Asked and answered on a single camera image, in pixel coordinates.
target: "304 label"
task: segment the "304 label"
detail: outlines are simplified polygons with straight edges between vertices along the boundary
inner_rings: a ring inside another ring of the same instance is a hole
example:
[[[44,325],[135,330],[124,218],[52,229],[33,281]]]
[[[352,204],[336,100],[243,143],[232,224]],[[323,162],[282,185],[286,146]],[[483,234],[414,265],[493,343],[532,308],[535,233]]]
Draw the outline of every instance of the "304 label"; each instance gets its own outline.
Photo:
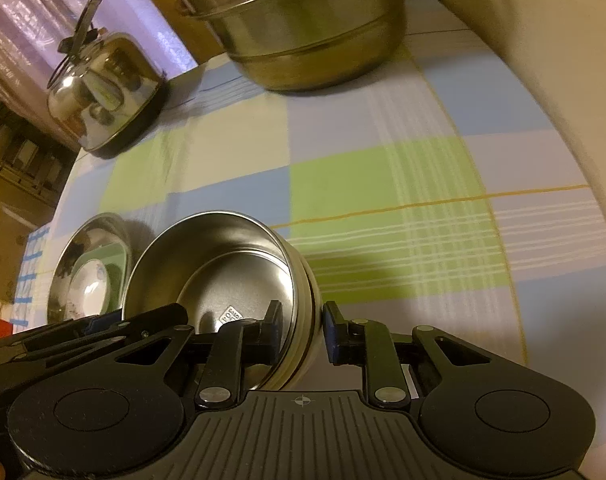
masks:
[[[221,317],[218,320],[221,323],[229,323],[230,321],[236,321],[238,319],[243,319],[243,314],[238,312],[233,306],[228,306],[224,313],[221,314]]]

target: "green square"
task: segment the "green square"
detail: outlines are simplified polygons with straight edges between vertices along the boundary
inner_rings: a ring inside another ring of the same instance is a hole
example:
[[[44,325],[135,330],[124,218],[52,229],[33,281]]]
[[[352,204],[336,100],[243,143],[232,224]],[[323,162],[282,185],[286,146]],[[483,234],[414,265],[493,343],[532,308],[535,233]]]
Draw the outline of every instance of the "green square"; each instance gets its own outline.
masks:
[[[395,142],[293,164],[292,220],[476,197],[481,183],[458,137]]]
[[[163,202],[176,174],[183,129],[159,132],[121,153],[100,200],[99,212],[132,211]]]
[[[509,284],[485,200],[410,206],[291,227],[323,301],[434,296]]]

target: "crosshair marking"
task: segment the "crosshair marking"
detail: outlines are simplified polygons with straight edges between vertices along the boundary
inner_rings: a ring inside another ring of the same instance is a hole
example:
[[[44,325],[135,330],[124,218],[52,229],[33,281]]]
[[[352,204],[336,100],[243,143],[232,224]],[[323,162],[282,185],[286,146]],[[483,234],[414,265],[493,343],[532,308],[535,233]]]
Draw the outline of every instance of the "crosshair marking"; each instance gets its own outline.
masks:
[[[307,406],[310,402],[313,402],[313,400],[309,397],[301,395],[300,397],[295,398],[294,402],[297,403],[299,406]]]

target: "kettle handle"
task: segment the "kettle handle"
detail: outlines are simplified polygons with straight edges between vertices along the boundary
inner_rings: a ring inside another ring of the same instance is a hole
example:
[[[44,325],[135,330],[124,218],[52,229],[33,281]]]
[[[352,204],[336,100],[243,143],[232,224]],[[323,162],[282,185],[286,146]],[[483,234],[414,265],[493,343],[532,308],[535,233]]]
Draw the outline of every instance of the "kettle handle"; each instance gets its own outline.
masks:
[[[92,24],[94,14],[99,8],[102,0],[88,0],[83,12],[81,12],[76,23],[76,29],[74,30],[74,39],[72,40],[72,47],[69,51],[69,57],[75,57],[81,51],[87,37],[87,32]]]

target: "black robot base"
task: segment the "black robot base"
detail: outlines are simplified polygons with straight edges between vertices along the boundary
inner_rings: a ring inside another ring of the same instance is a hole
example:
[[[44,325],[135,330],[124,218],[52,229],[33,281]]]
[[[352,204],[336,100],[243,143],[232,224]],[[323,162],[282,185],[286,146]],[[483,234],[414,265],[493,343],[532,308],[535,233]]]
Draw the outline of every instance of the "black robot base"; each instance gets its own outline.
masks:
[[[438,328],[394,334],[347,321],[328,302],[329,361],[360,366],[362,390],[267,392],[245,391],[243,373],[280,358],[278,301],[265,319],[213,334],[194,334],[178,304],[114,316],[0,341],[0,454],[10,476],[582,478],[595,431],[589,404]]]

